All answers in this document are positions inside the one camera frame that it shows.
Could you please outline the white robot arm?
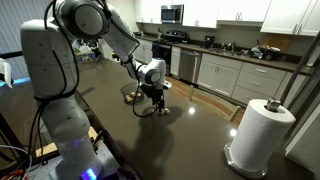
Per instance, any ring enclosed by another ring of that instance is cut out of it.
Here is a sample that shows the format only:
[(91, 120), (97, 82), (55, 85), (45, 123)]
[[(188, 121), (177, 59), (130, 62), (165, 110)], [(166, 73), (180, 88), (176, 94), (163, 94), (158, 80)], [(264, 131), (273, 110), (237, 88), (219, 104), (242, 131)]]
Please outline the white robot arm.
[(21, 46), (39, 103), (38, 116), (62, 161), (49, 174), (54, 180), (96, 180), (102, 161), (88, 136), (89, 120), (75, 100), (79, 71), (72, 41), (102, 38), (118, 55), (131, 78), (159, 107), (163, 105), (166, 63), (154, 58), (147, 65), (133, 52), (139, 41), (118, 11), (105, 0), (53, 0), (50, 18), (21, 25)]

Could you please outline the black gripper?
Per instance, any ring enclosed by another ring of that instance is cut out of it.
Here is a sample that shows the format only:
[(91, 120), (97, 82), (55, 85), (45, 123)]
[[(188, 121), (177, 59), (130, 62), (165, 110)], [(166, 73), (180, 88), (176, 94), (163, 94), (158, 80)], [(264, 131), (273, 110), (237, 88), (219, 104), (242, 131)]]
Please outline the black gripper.
[(162, 89), (155, 89), (154, 87), (146, 84), (142, 84), (140, 88), (148, 98), (152, 99), (152, 103), (154, 104), (154, 112), (158, 110), (158, 106), (160, 110), (165, 108), (165, 100), (163, 98)]

